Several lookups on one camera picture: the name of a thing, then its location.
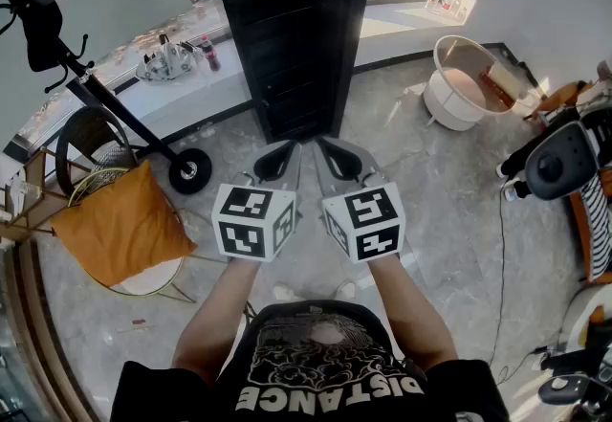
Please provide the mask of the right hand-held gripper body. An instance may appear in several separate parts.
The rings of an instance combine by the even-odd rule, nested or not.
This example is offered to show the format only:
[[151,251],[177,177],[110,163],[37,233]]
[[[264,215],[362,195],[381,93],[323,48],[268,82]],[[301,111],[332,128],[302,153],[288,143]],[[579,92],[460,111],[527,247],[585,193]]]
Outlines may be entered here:
[[327,233],[353,263],[398,254],[404,245],[405,212],[397,184],[377,169],[342,194],[320,201]]

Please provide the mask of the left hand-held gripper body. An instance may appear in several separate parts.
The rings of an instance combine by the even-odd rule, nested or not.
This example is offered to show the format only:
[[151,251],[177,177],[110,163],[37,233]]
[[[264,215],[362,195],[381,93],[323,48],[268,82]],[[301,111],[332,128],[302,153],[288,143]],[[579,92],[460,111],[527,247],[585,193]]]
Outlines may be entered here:
[[297,191],[238,173],[220,186],[211,221],[221,255],[271,262],[295,233]]

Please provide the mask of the black cabinet fridge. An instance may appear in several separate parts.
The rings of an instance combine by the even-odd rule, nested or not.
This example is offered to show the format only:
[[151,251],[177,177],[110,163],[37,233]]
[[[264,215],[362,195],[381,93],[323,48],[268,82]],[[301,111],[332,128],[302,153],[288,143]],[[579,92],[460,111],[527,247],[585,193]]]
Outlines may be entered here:
[[367,0],[221,0],[269,143],[340,132]]

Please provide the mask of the person's right forearm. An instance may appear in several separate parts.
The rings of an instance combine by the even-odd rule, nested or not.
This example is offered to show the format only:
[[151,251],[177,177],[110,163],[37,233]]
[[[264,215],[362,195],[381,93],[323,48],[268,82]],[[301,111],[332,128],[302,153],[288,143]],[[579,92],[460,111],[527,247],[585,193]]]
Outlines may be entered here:
[[459,359],[442,317],[395,255],[368,262],[391,331],[405,357],[423,372]]

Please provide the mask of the person's left forearm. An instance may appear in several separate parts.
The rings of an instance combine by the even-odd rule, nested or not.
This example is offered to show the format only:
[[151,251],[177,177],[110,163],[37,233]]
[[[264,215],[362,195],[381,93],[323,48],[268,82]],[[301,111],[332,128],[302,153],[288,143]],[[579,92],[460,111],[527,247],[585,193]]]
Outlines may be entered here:
[[195,372],[209,386],[215,383],[230,355],[260,266],[246,259],[228,263],[179,337],[173,367]]

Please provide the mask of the black coat rack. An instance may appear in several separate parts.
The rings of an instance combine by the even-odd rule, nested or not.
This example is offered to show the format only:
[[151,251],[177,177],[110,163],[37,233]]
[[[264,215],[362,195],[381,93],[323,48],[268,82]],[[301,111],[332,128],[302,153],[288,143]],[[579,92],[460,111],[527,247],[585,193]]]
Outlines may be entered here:
[[[30,3],[34,1],[7,0],[5,3],[0,3],[0,11],[8,11],[11,14],[11,20],[0,27],[0,35],[10,29],[16,20],[22,24],[19,16],[20,10]],[[95,62],[89,61],[84,64],[80,61],[85,54],[87,42],[88,35],[84,34],[80,51],[74,53],[63,42],[59,34],[55,40],[55,54],[58,62],[55,68],[62,68],[64,75],[58,82],[45,87],[44,92],[49,94],[56,88],[65,85],[85,106],[103,107],[109,110],[113,116],[124,122],[129,129],[141,137],[148,144],[149,149],[165,156],[169,162],[169,181],[176,191],[183,195],[192,195],[204,189],[212,173],[212,163],[206,152],[195,148],[177,153],[146,127],[92,73]]]

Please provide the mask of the white window ledge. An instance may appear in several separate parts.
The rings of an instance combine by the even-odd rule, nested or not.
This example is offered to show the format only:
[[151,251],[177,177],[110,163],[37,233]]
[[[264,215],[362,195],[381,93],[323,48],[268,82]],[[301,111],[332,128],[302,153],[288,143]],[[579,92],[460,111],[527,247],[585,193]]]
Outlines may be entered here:
[[[468,11],[456,16],[438,9],[428,11],[423,3],[392,3],[365,8],[355,67],[392,57],[429,51],[438,37],[461,33]],[[211,38],[221,60],[221,70],[212,72],[204,62],[195,72],[170,82],[143,82],[133,68],[108,82],[107,87],[125,107],[159,138],[251,100],[244,71],[224,11],[211,1],[199,2],[164,26],[172,40],[198,41]]]

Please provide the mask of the white round tub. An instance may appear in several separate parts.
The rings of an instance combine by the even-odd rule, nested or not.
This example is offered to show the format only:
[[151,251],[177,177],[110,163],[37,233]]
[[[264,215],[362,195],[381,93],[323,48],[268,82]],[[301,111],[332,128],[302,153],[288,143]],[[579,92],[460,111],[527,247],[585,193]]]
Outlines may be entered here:
[[466,131],[483,117],[503,115],[514,107],[507,108],[479,78],[487,67],[501,63],[480,44],[459,35],[443,36],[435,44],[433,60],[435,71],[423,92],[432,122]]

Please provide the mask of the small cola bottle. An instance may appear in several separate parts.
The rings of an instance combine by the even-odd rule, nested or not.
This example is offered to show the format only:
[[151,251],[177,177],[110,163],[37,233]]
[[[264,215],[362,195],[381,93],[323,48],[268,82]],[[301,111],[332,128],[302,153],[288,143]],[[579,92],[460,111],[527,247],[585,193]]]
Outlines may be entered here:
[[218,59],[213,44],[206,35],[201,37],[200,48],[204,53],[204,57],[208,62],[210,70],[212,72],[218,72],[221,69],[221,63]]

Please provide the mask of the orange cushion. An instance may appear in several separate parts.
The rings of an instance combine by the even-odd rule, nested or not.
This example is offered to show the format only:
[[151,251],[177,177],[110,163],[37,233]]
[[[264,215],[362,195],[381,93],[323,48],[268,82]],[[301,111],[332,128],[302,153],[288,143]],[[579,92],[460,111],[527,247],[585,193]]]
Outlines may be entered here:
[[145,161],[51,218],[62,244],[105,286],[190,255],[190,240]]

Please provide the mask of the white patterned bag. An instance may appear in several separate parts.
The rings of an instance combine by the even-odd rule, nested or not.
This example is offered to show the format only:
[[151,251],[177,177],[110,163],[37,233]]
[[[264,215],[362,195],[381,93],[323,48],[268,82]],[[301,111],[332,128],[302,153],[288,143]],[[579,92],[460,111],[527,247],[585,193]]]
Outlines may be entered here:
[[144,55],[139,62],[135,77],[148,82],[166,82],[191,73],[204,59],[204,52],[188,41],[178,44],[162,33],[160,46],[151,55]]

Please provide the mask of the red book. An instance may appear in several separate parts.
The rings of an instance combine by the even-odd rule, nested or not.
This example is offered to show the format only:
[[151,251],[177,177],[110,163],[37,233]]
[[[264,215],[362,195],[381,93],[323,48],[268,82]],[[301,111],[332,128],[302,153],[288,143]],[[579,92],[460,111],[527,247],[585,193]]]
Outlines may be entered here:
[[479,74],[479,78],[482,83],[487,87],[488,91],[495,96],[507,107],[512,108],[514,106],[515,100],[508,95],[503,88],[501,88],[495,81],[493,81],[490,76],[491,66],[487,67],[483,72]]

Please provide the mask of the cream book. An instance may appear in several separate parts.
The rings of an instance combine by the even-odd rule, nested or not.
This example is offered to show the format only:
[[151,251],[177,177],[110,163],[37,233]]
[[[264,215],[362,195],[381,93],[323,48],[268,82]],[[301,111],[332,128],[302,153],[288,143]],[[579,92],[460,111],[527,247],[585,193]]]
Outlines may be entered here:
[[513,100],[517,100],[523,93],[521,81],[499,62],[489,68],[488,77]]

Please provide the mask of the person's black printed t-shirt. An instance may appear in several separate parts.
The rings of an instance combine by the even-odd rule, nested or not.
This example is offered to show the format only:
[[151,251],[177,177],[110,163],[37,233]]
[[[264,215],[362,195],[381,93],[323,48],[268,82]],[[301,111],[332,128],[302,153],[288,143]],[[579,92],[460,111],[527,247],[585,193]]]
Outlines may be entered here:
[[381,321],[333,300],[275,304],[218,379],[124,365],[111,422],[509,422],[481,360],[398,361]]

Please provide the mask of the dark wicker chair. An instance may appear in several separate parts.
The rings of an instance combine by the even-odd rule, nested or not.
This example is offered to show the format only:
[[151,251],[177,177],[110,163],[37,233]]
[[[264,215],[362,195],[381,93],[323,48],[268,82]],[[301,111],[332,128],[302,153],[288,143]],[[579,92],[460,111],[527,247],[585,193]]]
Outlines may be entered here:
[[89,175],[108,168],[137,166],[120,123],[103,107],[78,109],[60,130],[55,149],[55,176],[67,197],[76,189],[74,167]]

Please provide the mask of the black grey device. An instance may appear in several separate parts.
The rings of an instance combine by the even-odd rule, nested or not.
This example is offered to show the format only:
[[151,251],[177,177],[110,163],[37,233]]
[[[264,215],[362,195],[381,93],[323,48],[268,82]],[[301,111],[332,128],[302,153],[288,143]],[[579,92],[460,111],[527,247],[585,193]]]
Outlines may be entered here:
[[550,201],[586,185],[597,171],[612,167],[612,108],[582,116],[567,109],[496,168],[514,185],[518,199],[533,194]]

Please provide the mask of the wooden shelf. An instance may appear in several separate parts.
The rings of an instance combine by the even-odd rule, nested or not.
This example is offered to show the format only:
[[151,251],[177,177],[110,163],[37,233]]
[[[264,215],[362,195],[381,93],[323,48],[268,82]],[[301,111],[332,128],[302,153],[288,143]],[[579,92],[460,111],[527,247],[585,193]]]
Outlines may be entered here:
[[55,157],[42,148],[26,164],[0,172],[0,238],[21,242],[34,232],[53,233],[48,220],[69,202],[56,180]]

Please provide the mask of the striped cushion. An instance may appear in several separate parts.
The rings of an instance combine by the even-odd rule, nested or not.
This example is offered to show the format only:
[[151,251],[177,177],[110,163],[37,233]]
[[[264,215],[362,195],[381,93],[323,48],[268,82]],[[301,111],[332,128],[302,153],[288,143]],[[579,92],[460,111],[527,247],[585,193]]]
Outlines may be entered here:
[[612,259],[612,233],[607,198],[601,179],[593,177],[580,191],[581,203],[587,219],[589,238],[587,280],[599,279],[607,270]]

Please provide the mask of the black hanging garment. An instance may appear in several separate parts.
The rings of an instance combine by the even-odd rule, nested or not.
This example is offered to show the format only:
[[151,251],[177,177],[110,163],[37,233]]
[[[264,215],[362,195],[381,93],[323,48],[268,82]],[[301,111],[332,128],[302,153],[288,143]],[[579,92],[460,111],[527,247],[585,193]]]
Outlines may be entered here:
[[35,73],[58,65],[55,40],[59,37],[63,17],[56,2],[48,5],[30,3],[19,13],[27,40],[27,56]]

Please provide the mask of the black glossy device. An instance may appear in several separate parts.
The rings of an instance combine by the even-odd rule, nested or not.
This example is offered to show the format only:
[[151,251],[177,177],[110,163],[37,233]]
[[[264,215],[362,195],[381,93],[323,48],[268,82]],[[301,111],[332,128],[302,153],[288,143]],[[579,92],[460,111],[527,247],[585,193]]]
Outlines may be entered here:
[[546,355],[551,376],[538,389],[541,402],[571,406],[570,422],[612,422],[612,346]]

